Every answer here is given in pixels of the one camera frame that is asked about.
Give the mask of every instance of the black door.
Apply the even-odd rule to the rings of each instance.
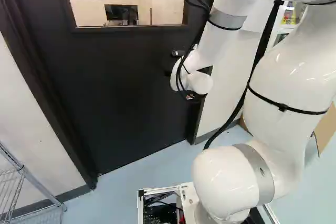
[[[185,7],[179,26],[76,28],[69,0],[13,1],[99,173],[193,135],[200,105],[171,90],[167,71],[171,51],[202,25],[201,10]]]

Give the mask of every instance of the wire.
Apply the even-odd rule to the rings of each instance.
[[[211,136],[209,138],[209,140],[205,143],[203,150],[208,149],[210,147],[211,143],[220,134],[222,134],[223,131],[225,131],[229,127],[229,125],[233,122],[233,120],[236,118],[236,116],[240,112],[241,108],[243,107],[245,95],[246,95],[246,92],[247,92],[247,89],[248,89],[248,85],[249,85],[249,83],[251,81],[253,72],[254,72],[257,64],[259,63],[259,61],[261,60],[261,58],[265,54],[266,47],[268,45],[269,38],[270,38],[272,29],[273,29],[273,26],[274,26],[274,23],[275,23],[275,19],[277,17],[278,11],[279,11],[279,7],[280,7],[280,5],[283,5],[283,4],[284,4],[283,1],[280,1],[280,0],[275,0],[274,1],[274,6],[273,6],[273,9],[272,9],[271,13],[269,14],[269,17],[268,17],[265,29],[264,29],[264,31],[262,33],[262,36],[261,36],[261,39],[260,39],[260,42],[259,42],[259,46],[258,46],[258,49],[257,49],[257,52],[256,52],[256,56],[254,58],[254,62],[253,62],[253,65],[252,65],[251,73],[250,73],[250,76],[248,78],[248,81],[247,81],[247,84],[246,84],[246,88],[245,88],[245,90],[243,92],[243,95],[241,96],[241,98],[240,98],[237,106],[233,110],[233,112],[232,112],[231,116],[229,117],[229,119],[225,122],[225,124],[222,127],[220,127],[218,129],[218,131],[213,136]]]
[[[336,3],[336,0],[331,0],[331,1],[325,2],[325,3],[304,3],[304,4],[318,6],[318,5],[330,5],[330,4],[333,4],[333,3]]]
[[[191,2],[190,0],[185,0],[189,5],[191,6],[194,6],[194,7],[197,7],[197,8],[200,8],[202,9],[205,14],[206,14],[206,21],[208,20],[208,17],[209,17],[209,14],[210,14],[210,7],[202,0],[197,0],[199,4],[195,4],[193,2]],[[182,98],[188,102],[200,102],[201,99],[203,97],[205,97],[204,95],[200,95],[200,96],[194,96],[194,99],[193,100],[188,100],[186,97],[188,96],[187,94],[187,91],[185,90],[185,87],[183,85],[183,82],[182,82],[182,78],[181,78],[181,70],[182,70],[182,67],[186,70],[187,73],[190,73],[187,68],[185,67],[184,65],[184,62],[185,60],[187,59],[187,57],[189,56],[190,52],[193,50],[195,44],[197,44],[200,39],[201,39],[201,36],[202,36],[202,33],[203,33],[203,30],[204,30],[204,26],[206,24],[206,21],[204,23],[203,26],[200,27],[196,37],[194,38],[192,44],[190,45],[190,47],[188,48],[188,51],[186,52],[186,54],[184,55],[184,57],[181,58],[181,61],[180,63],[178,64],[178,67],[177,67],[177,71],[176,71],[176,86],[177,86],[177,90],[178,92],[181,94]]]
[[[180,210],[180,211],[183,212],[183,209],[182,209],[182,208],[179,208],[179,207],[177,207],[177,206],[172,206],[171,204],[168,204],[168,203],[166,203],[166,202],[156,201],[156,202],[151,203],[151,205],[154,204],[154,203],[161,203],[161,204],[163,204],[163,205],[170,206],[170,207],[172,207],[172,208],[175,208],[175,209]]]

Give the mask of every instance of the wire basket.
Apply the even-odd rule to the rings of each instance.
[[[13,218],[11,224],[61,224],[63,213],[61,207],[54,205]]]
[[[15,169],[0,172],[1,224],[10,223],[24,179],[24,173],[19,174]]]

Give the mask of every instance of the light blue floor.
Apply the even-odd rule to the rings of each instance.
[[[248,141],[236,126],[219,136],[213,147]],[[99,178],[97,189],[67,202],[64,224],[137,224],[137,191],[192,181],[191,167],[204,144],[180,142]]]
[[[243,143],[251,136],[239,126],[224,132],[212,147]],[[194,158],[204,144],[184,141],[99,178],[97,189],[67,202],[64,224],[137,224],[137,191],[190,182]],[[281,224],[334,223],[336,206],[336,134],[306,168],[300,187],[271,203]],[[266,224],[270,221],[260,210]]]

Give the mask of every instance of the robotic arm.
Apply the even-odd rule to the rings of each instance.
[[[336,4],[309,6],[301,24],[256,67],[244,103],[254,138],[247,144],[205,150],[194,161],[200,205],[198,224],[241,223],[252,207],[290,193],[298,185],[310,134],[336,94]],[[215,64],[237,37],[256,0],[215,0],[197,49],[181,72],[187,89],[206,94],[212,79],[198,69]],[[177,89],[175,75],[171,86]],[[206,213],[210,218],[203,218]]]

